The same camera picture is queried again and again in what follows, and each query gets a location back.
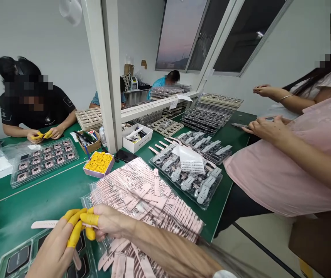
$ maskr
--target white box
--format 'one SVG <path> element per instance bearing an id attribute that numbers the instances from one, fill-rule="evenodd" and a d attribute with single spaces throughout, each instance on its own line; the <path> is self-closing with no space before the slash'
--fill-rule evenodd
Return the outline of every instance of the white box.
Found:
<path id="1" fill-rule="evenodd" d="M 136 128 L 143 128 L 143 132 L 146 133 L 146 136 L 142 137 L 140 141 L 137 141 L 136 143 L 133 143 L 129 141 L 126 136 L 130 135 L 132 131 L 134 131 Z M 145 145 L 147 142 L 150 141 L 151 137 L 153 136 L 153 130 L 151 128 L 148 128 L 141 124 L 135 124 L 131 127 L 128 127 L 126 130 L 122 132 L 122 140 L 123 140 L 123 147 L 127 150 L 129 150 L 132 153 L 137 152 L 143 145 Z"/>

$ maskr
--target floor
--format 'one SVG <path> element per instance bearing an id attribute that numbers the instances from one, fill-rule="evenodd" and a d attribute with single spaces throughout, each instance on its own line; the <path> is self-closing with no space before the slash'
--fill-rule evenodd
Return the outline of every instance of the floor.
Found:
<path id="1" fill-rule="evenodd" d="M 298 257 L 288 248 L 294 220 L 267 214 L 241 218 L 237 223 L 300 277 L 306 278 L 299 268 Z M 235 272 L 239 278 L 292 277 L 234 226 L 221 232 L 213 244 L 227 253 L 229 263 L 225 267 L 232 266 L 232 272 Z M 313 278 L 322 278 L 322 276 L 313 270 Z"/>

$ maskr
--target pink fabric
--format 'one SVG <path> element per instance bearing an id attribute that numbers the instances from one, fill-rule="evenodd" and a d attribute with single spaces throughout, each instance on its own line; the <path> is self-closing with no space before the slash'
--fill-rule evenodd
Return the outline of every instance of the pink fabric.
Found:
<path id="1" fill-rule="evenodd" d="M 296 136 L 331 155 L 331 98 L 303 112 L 288 126 Z M 264 140 L 238 151 L 224 166 L 249 197 L 275 213 L 292 217 L 331 211 L 331 189 Z"/>

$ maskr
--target window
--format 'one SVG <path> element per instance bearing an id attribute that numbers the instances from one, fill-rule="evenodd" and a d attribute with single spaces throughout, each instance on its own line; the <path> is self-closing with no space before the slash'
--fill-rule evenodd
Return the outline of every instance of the window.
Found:
<path id="1" fill-rule="evenodd" d="M 157 69 L 186 69 L 206 3 L 207 0 L 167 0 Z"/>
<path id="2" fill-rule="evenodd" d="M 231 1 L 167 0 L 155 69 L 200 72 Z M 245 0 L 215 72 L 240 76 L 291 1 Z"/>
<path id="3" fill-rule="evenodd" d="M 285 0 L 245 0 L 214 70 L 240 74 L 284 4 Z"/>

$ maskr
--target black phone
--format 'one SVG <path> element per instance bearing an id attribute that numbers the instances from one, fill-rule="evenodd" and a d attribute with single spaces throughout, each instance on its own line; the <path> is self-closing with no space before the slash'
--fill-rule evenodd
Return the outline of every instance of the black phone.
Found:
<path id="1" fill-rule="evenodd" d="M 134 160 L 135 158 L 138 158 L 137 155 L 123 151 L 123 150 L 117 151 L 117 153 L 115 154 L 115 157 L 126 163 Z"/>

